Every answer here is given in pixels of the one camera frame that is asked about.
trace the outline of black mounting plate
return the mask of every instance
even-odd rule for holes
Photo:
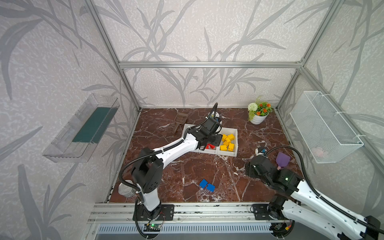
[[[268,204],[252,204],[251,212],[255,215],[255,220],[276,220],[269,216]],[[287,218],[281,216],[277,220],[286,220]]]
[[[136,213],[133,215],[133,220],[135,220],[135,215],[137,214],[137,220],[138,221],[149,221],[149,216],[146,212],[146,210],[144,209],[144,205],[143,204],[140,204],[137,206],[137,211]],[[163,221],[164,218],[165,218],[165,221],[172,221],[173,220],[173,215],[174,215],[174,210],[175,210],[175,205],[173,204],[161,204],[161,207],[160,207],[160,212],[163,212],[163,214],[160,214],[155,220],[158,220],[158,221]]]

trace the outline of white wire mesh basket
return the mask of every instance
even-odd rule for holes
[[[320,91],[304,91],[291,117],[317,163],[338,162],[363,146],[360,137]]]

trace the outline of white flower pot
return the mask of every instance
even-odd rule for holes
[[[269,115],[269,113],[265,116],[257,116],[255,115],[252,120],[250,121],[251,123],[258,125],[264,121],[264,119]]]

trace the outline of litter scoop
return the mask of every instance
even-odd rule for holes
[[[185,123],[185,121],[187,120],[187,117],[188,117],[188,114],[186,114],[186,113],[178,113],[177,114],[177,116],[175,118],[176,126],[173,129],[172,133],[176,132],[176,129],[179,127],[180,124]]]

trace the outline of red marble tabletop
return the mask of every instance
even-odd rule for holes
[[[143,109],[137,123],[132,141],[123,165],[135,159],[142,148],[156,148],[180,138],[183,125],[176,133],[174,119],[177,112],[189,114],[188,124],[203,121],[210,109]],[[169,164],[163,171],[162,183],[158,193],[161,202],[269,202],[275,191],[269,189],[258,179],[244,175],[244,165],[255,155],[257,147],[267,150],[280,145],[289,145],[283,129],[274,112],[264,122],[253,125],[245,108],[222,108],[218,113],[223,117],[223,127],[238,131],[237,157],[215,156],[189,152]],[[302,176],[298,163],[290,150],[278,149],[268,155],[273,164],[279,151],[290,155],[287,168]],[[124,179],[131,179],[130,169]],[[201,189],[202,179],[215,185],[215,191]],[[118,193],[117,181],[110,202],[134,202],[136,197],[126,198]]]

